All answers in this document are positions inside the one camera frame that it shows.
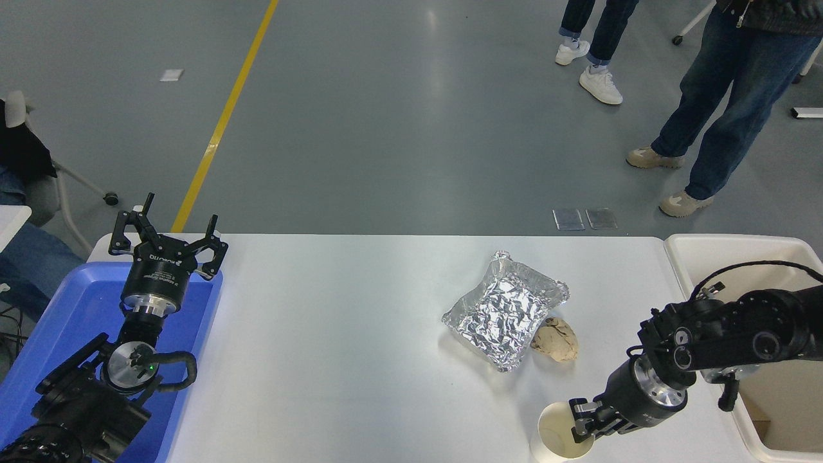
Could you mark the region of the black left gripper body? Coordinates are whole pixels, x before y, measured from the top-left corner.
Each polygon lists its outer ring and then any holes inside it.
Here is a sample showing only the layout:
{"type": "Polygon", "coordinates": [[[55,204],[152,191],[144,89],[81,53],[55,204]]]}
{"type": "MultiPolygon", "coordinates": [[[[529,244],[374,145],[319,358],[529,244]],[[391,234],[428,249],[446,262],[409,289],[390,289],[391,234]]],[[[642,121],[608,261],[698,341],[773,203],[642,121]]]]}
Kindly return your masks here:
{"type": "Polygon", "coordinates": [[[162,235],[159,247],[150,241],[136,246],[133,265],[122,292],[123,303],[133,303],[138,296],[152,295],[181,303],[189,278],[197,267],[188,244],[180,239],[162,235]]]}

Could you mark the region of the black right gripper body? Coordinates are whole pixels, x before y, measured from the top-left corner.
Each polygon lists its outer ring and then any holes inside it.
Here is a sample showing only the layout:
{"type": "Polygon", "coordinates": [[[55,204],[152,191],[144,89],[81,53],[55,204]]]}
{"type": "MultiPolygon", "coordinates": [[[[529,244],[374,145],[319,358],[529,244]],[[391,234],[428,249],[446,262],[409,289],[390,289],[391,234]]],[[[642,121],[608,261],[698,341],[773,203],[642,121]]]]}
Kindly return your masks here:
{"type": "Polygon", "coordinates": [[[670,417],[670,387],[646,359],[625,361],[594,399],[608,405],[606,419],[621,418],[618,431],[652,428],[670,417]]]}

